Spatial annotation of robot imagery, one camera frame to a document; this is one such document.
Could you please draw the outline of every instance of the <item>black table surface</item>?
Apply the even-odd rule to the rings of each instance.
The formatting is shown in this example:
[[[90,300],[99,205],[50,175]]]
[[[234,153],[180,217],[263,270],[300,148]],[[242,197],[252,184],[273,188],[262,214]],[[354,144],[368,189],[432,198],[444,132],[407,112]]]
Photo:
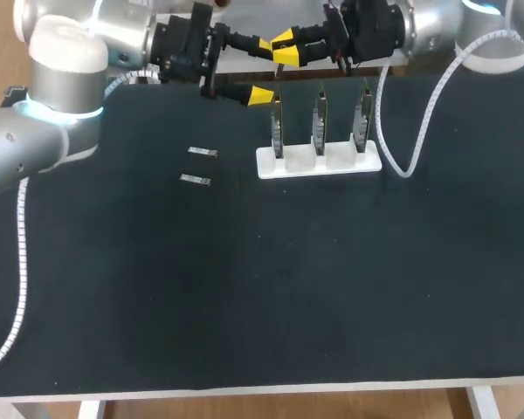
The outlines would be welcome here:
[[[404,166],[436,81],[388,80]],[[346,140],[361,83],[282,84],[286,143],[309,142],[321,86]],[[524,74],[455,76],[408,181],[261,181],[269,113],[121,88],[96,155],[30,180],[28,308],[0,396],[524,375]],[[0,196],[0,345],[15,201]]]

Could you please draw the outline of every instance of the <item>cable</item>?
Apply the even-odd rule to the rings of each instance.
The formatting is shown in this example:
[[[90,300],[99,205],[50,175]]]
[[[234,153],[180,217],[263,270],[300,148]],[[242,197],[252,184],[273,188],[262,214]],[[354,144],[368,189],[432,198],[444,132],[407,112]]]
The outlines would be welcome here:
[[[116,89],[118,86],[136,77],[147,77],[148,79],[159,80],[157,70],[143,69],[127,72],[126,74],[122,74],[120,77],[118,77],[107,87],[107,89],[105,89],[105,99],[108,98],[111,93],[114,92],[114,89]]]
[[[19,256],[19,299],[17,301],[16,317],[11,327],[10,334],[0,348],[0,361],[10,351],[16,341],[17,334],[24,322],[25,305],[27,303],[27,248],[25,240],[25,195],[29,178],[19,183],[17,192],[17,252]]]
[[[521,41],[521,37],[518,33],[514,31],[495,31],[488,33],[484,35],[483,37],[479,38],[478,40],[472,42],[467,48],[465,48],[457,57],[452,61],[450,66],[446,69],[445,74],[440,79],[440,81],[437,83],[437,87],[435,87],[435,90],[433,91],[433,94],[431,95],[431,98],[429,99],[429,104],[427,105],[427,108],[425,109],[425,115],[423,118],[423,122],[421,123],[421,129],[419,130],[419,136],[417,137],[416,141],[416,147],[413,151],[413,156],[411,157],[411,163],[410,167],[406,172],[404,172],[400,166],[396,163],[396,160],[390,153],[388,146],[386,145],[386,141],[384,139],[383,134],[383,124],[382,124],[382,115],[381,115],[381,108],[382,108],[382,102],[383,102],[383,89],[384,84],[386,82],[386,76],[388,75],[388,70],[390,68],[390,62],[383,68],[383,72],[381,73],[380,81],[378,82],[378,90],[376,92],[376,134],[378,136],[378,142],[383,149],[384,155],[386,156],[386,159],[390,163],[390,166],[396,171],[396,173],[401,176],[404,179],[408,179],[413,175],[413,172],[416,168],[417,162],[419,160],[419,155],[421,154],[421,149],[423,147],[423,143],[425,140],[425,135],[427,134],[427,128],[429,127],[429,122],[431,121],[431,116],[433,114],[433,110],[435,109],[435,105],[437,105],[437,100],[440,97],[441,92],[443,92],[443,89],[446,86],[446,83],[448,83],[448,80],[451,78],[451,76],[454,74],[454,72],[460,67],[460,65],[465,61],[466,58],[469,57],[469,55],[480,48],[483,44],[490,42],[494,39],[499,38],[511,38]]]

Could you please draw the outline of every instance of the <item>white stand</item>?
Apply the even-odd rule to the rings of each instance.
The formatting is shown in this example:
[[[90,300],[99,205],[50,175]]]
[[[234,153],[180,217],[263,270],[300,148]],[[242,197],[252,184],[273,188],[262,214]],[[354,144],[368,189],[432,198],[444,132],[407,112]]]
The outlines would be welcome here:
[[[317,156],[314,144],[284,146],[283,159],[276,159],[272,147],[256,150],[260,179],[341,175],[378,172],[383,163],[374,141],[367,141],[364,154],[357,153],[353,134],[349,141],[327,142],[325,155]]]

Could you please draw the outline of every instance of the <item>led light ring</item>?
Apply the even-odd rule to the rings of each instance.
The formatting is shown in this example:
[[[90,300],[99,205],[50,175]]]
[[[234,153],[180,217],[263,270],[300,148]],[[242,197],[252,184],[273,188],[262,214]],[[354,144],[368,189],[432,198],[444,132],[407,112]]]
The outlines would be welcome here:
[[[479,13],[486,13],[487,15],[500,16],[500,10],[495,6],[477,4],[472,2],[472,0],[462,0],[462,3],[465,4],[472,10],[478,11]]]
[[[58,112],[50,109],[47,105],[33,100],[29,94],[27,94],[26,100],[23,102],[18,102],[17,106],[22,106],[23,104],[28,107],[25,108],[24,114],[35,118],[36,120],[43,120],[45,122],[51,122],[55,125],[72,125],[79,120],[89,120],[96,116],[99,116],[103,113],[103,107],[100,107],[96,111],[89,113],[64,113]]]

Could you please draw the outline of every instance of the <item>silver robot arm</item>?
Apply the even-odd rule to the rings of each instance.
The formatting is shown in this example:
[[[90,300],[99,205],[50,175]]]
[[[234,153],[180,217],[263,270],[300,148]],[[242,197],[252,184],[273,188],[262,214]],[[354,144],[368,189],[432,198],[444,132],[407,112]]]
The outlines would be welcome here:
[[[27,100],[0,109],[0,192],[91,155],[100,136],[107,46],[66,17],[39,20]]]
[[[121,0],[16,0],[19,40],[29,45],[37,22],[47,15],[68,17],[100,38],[112,67],[141,70],[150,61],[157,22],[146,6]]]
[[[523,42],[499,38],[485,44],[464,66],[485,73],[513,72],[524,66],[524,0],[391,0],[402,11],[400,51],[408,57],[453,49],[460,53],[490,32],[514,30]]]

